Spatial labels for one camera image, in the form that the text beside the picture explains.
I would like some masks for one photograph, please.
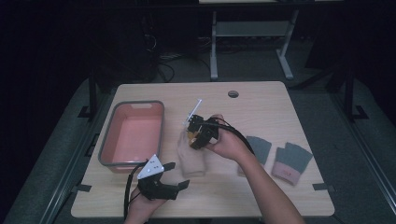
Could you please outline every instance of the floor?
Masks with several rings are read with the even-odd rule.
[[[319,72],[304,68],[312,47],[310,41],[293,41],[290,44],[287,58],[295,75],[293,80],[284,78],[276,58],[275,49],[279,48],[282,39],[245,39],[237,44],[234,40],[222,41],[224,45],[220,46],[218,56],[220,82],[278,80],[291,87]],[[202,45],[202,50],[196,57],[164,61],[166,65],[160,65],[160,68],[165,79],[156,76],[152,82],[169,81],[172,71],[175,74],[170,82],[210,81],[209,54],[205,45]],[[169,52],[163,56],[170,55],[175,53]],[[348,121],[339,106],[343,101],[343,91],[326,92],[328,79],[325,77],[304,90],[289,91],[324,182],[332,187],[329,193],[335,207],[332,217],[306,217],[305,221],[324,224],[396,223],[395,213],[356,137],[358,130],[389,182],[395,186],[396,165],[392,162],[396,158],[396,151],[393,150],[396,146],[395,127],[375,104],[370,91],[358,80],[355,81],[354,105],[361,105],[369,118],[356,120],[355,123]],[[73,186],[83,177],[89,160],[96,160],[87,157],[85,152],[92,149],[92,139],[102,128],[114,91],[98,91],[98,96],[98,113],[94,119],[79,118],[80,109],[89,104],[88,80],[81,83],[5,223],[122,223],[119,217],[75,218],[70,214],[76,196]],[[199,220],[152,219],[149,223],[199,223]],[[211,223],[258,223],[258,219],[217,218]]]

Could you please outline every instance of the person's right hand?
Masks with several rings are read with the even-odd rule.
[[[222,115],[213,115],[212,118],[219,118],[217,122],[224,124]],[[248,147],[234,133],[219,128],[219,140],[216,144],[207,144],[207,149],[219,154],[220,156],[239,162],[247,154],[251,154]]]

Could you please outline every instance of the pink plastic bin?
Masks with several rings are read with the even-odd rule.
[[[122,102],[114,107],[99,162],[114,173],[128,173],[160,154],[164,106],[161,101]]]

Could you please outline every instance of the forearm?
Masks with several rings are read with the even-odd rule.
[[[247,177],[265,223],[304,223],[288,196],[261,167],[253,154],[238,161]]]

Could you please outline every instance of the white metal table frame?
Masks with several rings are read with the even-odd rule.
[[[285,41],[281,49],[276,50],[283,73],[287,79],[293,79],[286,60],[286,51],[293,34],[299,10],[295,9],[289,21],[217,21],[217,12],[213,12],[212,22],[212,50],[210,52],[210,79],[217,80],[218,59],[216,56],[217,36],[284,36]]]

